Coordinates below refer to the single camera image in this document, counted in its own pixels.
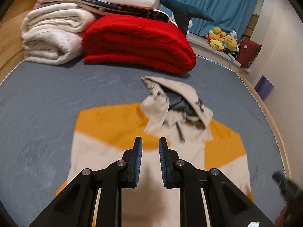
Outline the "person's right hand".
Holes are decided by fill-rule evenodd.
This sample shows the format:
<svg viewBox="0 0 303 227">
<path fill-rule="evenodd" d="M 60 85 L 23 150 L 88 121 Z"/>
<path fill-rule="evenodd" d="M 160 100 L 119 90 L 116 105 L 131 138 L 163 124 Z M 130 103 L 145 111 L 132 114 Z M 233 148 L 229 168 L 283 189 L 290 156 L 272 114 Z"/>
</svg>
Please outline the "person's right hand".
<svg viewBox="0 0 303 227">
<path fill-rule="evenodd" d="M 303 227 L 302 201 L 288 204 L 274 222 L 275 227 Z"/>
</svg>

